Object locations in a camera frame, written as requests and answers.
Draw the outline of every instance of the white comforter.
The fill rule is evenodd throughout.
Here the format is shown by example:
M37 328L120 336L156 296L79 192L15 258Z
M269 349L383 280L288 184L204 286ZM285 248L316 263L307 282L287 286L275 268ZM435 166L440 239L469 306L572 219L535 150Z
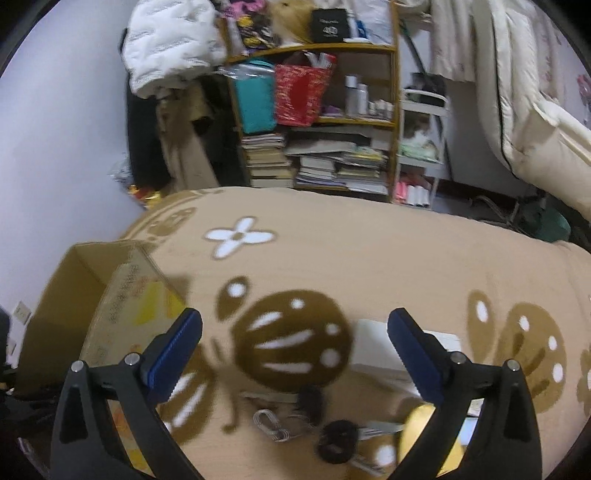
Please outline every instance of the white comforter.
M561 72L534 28L539 11L527 0L478 0L473 17L479 116L491 149L514 175L591 220L591 132L558 105Z
M226 59L209 0L139 0L129 19L123 60L137 96L185 88Z

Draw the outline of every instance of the white box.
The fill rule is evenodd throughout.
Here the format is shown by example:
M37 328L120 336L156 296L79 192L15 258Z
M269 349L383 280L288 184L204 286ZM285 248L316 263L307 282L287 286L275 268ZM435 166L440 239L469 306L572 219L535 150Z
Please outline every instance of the white box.
M425 333L434 335L448 352L462 351L456 335L426 330ZM357 322L349 367L355 372L370 375L388 387L416 392L408 371L390 342L384 322L366 319Z

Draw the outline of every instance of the stack of books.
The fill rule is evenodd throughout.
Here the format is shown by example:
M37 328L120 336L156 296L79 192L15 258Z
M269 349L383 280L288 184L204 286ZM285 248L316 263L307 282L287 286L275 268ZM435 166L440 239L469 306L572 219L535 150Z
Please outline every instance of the stack of books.
M300 155L296 186L344 187L354 192L388 194L384 172L388 158L378 150L350 142L302 141L288 145L288 155Z
M285 136L279 133L242 139L253 187L293 187L293 171L283 154Z
M336 178L335 162L323 157L300 157L300 170L295 178L299 185L345 186Z

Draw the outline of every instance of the wall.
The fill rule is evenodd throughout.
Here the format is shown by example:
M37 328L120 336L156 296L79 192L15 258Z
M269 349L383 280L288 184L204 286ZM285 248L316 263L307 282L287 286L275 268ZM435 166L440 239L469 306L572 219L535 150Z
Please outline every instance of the wall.
M0 304L34 308L65 250L141 208L108 176L126 153L118 54L134 0L61 0L0 77ZM20 338L22 325L12 335Z

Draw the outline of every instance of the plastic bag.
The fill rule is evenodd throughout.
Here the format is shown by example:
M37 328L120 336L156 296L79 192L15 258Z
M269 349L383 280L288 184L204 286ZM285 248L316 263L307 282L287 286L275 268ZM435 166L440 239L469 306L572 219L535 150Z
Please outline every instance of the plastic bag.
M355 14L363 22L371 43L392 45L392 12L388 0L355 0Z
M218 73L234 80L242 130L246 134L268 132L277 122L274 113L275 67L261 60L221 67Z
M309 127L318 118L320 102L332 69L302 65L277 65L275 117L280 125Z

